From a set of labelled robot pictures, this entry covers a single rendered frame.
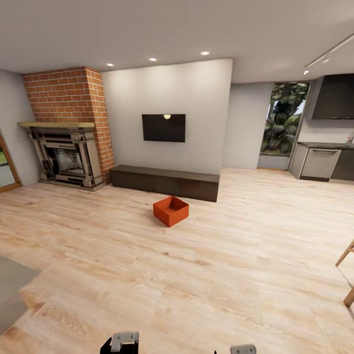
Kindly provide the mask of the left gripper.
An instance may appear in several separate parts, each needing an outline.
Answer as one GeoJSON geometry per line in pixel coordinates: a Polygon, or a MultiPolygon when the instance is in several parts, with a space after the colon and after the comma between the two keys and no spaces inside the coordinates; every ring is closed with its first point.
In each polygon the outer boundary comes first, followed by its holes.
{"type": "Polygon", "coordinates": [[[109,338],[108,341],[100,348],[100,354],[138,354],[138,341],[135,341],[134,344],[124,344],[122,345],[119,352],[111,352],[111,341],[112,338],[109,338]]]}

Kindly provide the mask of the storage box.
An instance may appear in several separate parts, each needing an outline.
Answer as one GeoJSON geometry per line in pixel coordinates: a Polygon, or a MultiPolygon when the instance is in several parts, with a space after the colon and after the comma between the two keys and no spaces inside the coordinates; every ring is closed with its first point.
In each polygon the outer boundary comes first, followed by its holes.
{"type": "Polygon", "coordinates": [[[175,196],[167,197],[153,204],[153,213],[169,228],[188,217],[189,204],[175,196]]]}

